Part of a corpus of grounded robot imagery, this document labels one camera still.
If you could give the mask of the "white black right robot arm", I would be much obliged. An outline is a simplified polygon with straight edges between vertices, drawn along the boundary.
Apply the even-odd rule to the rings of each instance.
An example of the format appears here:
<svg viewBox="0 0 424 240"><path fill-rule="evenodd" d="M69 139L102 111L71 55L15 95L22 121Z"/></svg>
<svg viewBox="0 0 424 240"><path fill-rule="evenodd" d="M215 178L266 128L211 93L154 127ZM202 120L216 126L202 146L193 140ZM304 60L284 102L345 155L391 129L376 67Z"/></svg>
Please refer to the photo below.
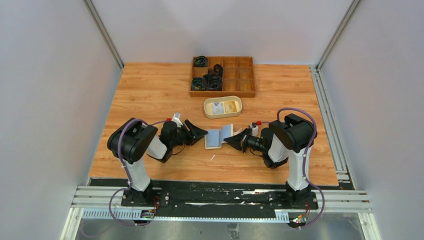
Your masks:
<svg viewBox="0 0 424 240"><path fill-rule="evenodd" d="M247 150L261 152L262 160L269 169L288 163L285 201L290 208L298 209L311 194L308 166L310 148L318 135L315 120L291 113L283 121L270 122L261 130L259 137L253 132L249 127L223 141L243 153Z"/></svg>

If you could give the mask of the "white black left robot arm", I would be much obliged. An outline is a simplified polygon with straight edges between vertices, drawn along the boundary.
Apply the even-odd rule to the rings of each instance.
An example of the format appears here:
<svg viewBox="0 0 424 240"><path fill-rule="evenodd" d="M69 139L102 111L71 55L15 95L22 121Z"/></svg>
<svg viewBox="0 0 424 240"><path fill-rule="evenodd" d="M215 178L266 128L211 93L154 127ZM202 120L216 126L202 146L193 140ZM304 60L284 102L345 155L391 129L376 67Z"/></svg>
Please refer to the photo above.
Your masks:
<svg viewBox="0 0 424 240"><path fill-rule="evenodd" d="M192 146L207 134L207 130L178 117L162 121L161 129L142 119L130 118L107 141L107 148L119 159L127 175L126 197L142 207L153 201L153 184L145 167L145 155L166 163L174 155L174 148Z"/></svg>

